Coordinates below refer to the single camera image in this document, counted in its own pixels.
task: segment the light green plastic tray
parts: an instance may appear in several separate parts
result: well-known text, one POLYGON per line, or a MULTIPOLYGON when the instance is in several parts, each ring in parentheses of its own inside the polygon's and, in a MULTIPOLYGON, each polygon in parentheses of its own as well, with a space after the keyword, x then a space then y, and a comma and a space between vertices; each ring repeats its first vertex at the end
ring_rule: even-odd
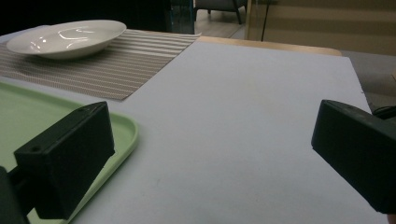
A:
MULTIPOLYGON (((8 172, 12 170, 17 165, 13 154, 16 149, 81 106, 84 105, 0 82, 0 166, 8 172)), ((33 210, 28 215, 31 224, 68 223, 131 154, 138 139, 135 121, 114 113, 110 113, 110 119, 116 153, 107 161, 74 214, 69 220, 44 220, 33 210)))

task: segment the gray chair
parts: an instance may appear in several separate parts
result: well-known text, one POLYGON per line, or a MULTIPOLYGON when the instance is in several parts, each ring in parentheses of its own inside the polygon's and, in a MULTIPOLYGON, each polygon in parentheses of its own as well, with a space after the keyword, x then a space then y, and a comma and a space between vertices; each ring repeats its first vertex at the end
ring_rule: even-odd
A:
POLYGON ((197 19, 197 11, 199 9, 206 9, 207 13, 210 14, 211 10, 216 11, 230 11, 236 12, 239 24, 242 24, 241 15, 239 14, 239 8, 245 7, 245 11, 248 10, 248 0, 195 0, 194 7, 194 20, 197 19))

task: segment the table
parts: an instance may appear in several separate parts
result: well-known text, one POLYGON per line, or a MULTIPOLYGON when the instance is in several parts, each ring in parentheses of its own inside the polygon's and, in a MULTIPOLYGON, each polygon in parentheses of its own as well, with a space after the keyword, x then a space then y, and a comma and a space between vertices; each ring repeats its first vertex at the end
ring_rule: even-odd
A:
POLYGON ((107 101, 138 123, 139 146, 73 223, 386 223, 310 145, 322 99, 370 111, 350 60, 220 40, 107 101))

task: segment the ceramic dish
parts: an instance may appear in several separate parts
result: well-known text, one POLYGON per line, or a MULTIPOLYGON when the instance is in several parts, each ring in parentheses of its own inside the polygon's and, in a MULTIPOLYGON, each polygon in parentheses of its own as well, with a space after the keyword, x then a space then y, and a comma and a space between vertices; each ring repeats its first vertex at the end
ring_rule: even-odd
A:
POLYGON ((125 30, 119 21, 74 21, 18 35, 7 42, 7 48, 50 59, 76 59, 104 49, 125 30))

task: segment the striped placemat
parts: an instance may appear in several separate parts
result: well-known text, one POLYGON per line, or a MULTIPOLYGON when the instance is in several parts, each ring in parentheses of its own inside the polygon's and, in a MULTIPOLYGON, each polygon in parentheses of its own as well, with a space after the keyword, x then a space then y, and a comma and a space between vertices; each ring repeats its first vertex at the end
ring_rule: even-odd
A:
POLYGON ((74 61, 14 53, 3 43, 0 76, 123 100, 199 36, 126 30, 101 52, 74 61))

